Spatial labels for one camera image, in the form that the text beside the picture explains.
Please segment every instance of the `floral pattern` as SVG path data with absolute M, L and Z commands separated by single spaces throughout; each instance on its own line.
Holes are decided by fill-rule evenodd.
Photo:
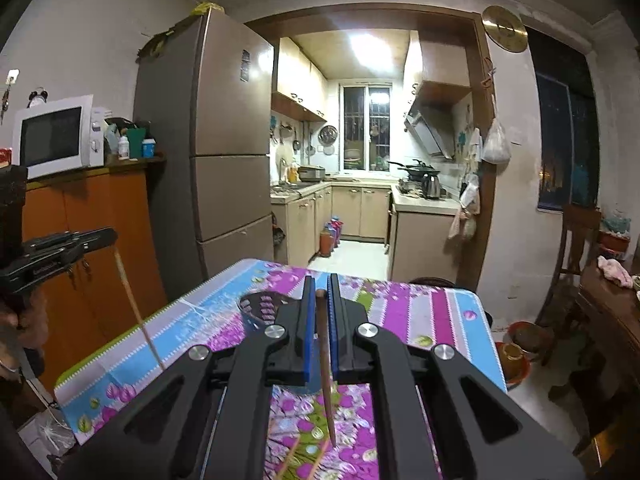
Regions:
M 170 332 L 175 337 L 175 350 L 185 346 L 188 348 L 196 342 L 207 344 L 214 351 L 240 343 L 244 338 L 244 328 L 238 301 L 244 294 L 271 290 L 299 298 L 302 293 L 301 283 L 306 275 L 315 277 L 318 286 L 322 286 L 323 280 L 326 280 L 324 274 L 271 262 L 258 262 L 245 272 L 248 279 L 243 279 L 242 287 L 233 285 L 234 279 L 242 278 L 239 273 L 229 279 L 228 285 L 212 292 L 204 300 L 193 301 L 189 295 L 186 296 L 187 301 L 193 301 L 190 310 L 175 317 L 171 322 L 172 326 L 164 332 L 165 335 Z M 362 304 L 372 322 L 382 326 L 393 321 L 391 314 L 407 314 L 410 305 L 417 302 L 415 312 L 418 314 L 418 321 L 412 321 L 414 325 L 411 332 L 402 332 L 406 334 L 406 340 L 422 348 L 431 348 L 439 340 L 432 325 L 433 316 L 420 317 L 423 312 L 421 309 L 434 309 L 430 305 L 434 289 L 349 276 L 339 276 L 338 279 L 343 296 Z M 392 303 L 396 309 L 393 312 L 391 307 L 387 308 Z M 442 312 L 447 313 L 445 319 L 455 315 L 464 322 L 478 322 L 471 315 L 475 312 L 468 311 L 468 307 L 458 310 L 457 306 L 452 306 L 450 311 L 445 308 Z M 122 352 L 122 362 L 126 362 L 126 354 L 124 350 Z M 92 365 L 93 377 L 100 377 L 95 370 L 99 366 L 102 364 L 98 359 Z M 119 375 L 113 367 L 103 368 L 99 387 L 95 382 L 92 386 L 86 386 L 86 397 L 82 403 L 74 400 L 77 396 L 73 392 L 65 393 L 71 400 L 66 404 L 62 402 L 61 405 L 79 442 L 85 442 L 100 430 L 152 379 L 140 372 L 137 381 L 133 381 L 137 370 L 129 367 L 126 371 L 127 379 L 122 380 L 124 374 Z M 265 479 L 378 478 L 376 435 L 369 387 L 364 384 L 334 385 L 330 401 L 334 406 L 337 434 L 335 448 L 328 439 L 324 399 L 321 394 L 302 396 L 292 390 L 273 387 Z M 76 402 L 73 410 L 69 409 L 70 402 Z

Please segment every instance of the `white container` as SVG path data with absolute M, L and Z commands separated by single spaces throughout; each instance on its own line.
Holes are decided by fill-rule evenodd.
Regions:
M 129 158 L 129 139 L 127 139 L 126 135 L 121 136 L 118 141 L 118 158 L 120 160 Z

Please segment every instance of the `door frame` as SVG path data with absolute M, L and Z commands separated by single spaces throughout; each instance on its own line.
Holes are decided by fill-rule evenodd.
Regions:
M 463 46 L 469 70 L 474 126 L 480 129 L 482 138 L 486 138 L 494 118 L 494 86 L 490 78 L 492 63 L 489 46 L 482 17 L 477 12 L 416 4 L 338 4 L 274 14 L 245 25 L 274 45 L 280 38 L 312 32 L 396 28 L 417 30 L 421 41 Z M 489 241 L 494 212 L 496 167 L 482 161 L 478 173 L 482 209 L 476 217 L 475 236 L 462 247 L 456 279 L 456 286 L 473 291 L 478 288 Z

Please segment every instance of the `kitchen window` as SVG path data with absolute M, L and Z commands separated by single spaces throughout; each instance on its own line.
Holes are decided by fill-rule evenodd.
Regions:
M 341 86 L 344 170 L 389 171 L 390 86 Z
M 538 208 L 595 207 L 600 179 L 598 116 L 586 58 L 527 29 L 542 128 Z

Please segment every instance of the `pink cloth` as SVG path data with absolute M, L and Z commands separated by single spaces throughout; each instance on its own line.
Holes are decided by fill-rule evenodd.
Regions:
M 633 288 L 631 276 L 617 260 L 607 260 L 604 256 L 598 256 L 598 268 L 605 278 L 622 288 Z

